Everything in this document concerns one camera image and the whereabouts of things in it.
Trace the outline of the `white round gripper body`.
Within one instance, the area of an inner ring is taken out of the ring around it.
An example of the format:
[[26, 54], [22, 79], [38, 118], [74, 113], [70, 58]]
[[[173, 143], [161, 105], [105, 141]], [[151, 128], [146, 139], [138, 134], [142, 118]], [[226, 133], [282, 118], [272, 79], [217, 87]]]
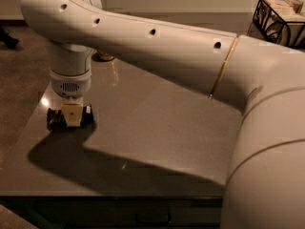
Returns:
[[61, 97], [80, 98], [90, 89], [92, 72], [80, 75], [63, 75], [50, 71], [52, 89]]

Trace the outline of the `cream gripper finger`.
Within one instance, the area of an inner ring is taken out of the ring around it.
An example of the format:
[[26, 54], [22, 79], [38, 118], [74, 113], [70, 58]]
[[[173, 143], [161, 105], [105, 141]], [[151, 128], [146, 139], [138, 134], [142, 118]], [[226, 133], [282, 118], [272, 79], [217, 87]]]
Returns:
[[61, 111], [68, 127], [79, 127], [83, 112], [83, 98], [63, 98]]

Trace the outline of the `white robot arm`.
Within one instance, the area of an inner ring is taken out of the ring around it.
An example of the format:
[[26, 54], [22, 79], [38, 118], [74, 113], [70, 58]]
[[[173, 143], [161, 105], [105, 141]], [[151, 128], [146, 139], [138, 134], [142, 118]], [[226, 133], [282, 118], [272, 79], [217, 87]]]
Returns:
[[81, 120], [90, 50], [215, 97], [243, 113], [221, 229], [305, 229], [305, 53], [231, 32], [104, 11], [100, 0], [21, 0], [50, 42], [51, 85]]

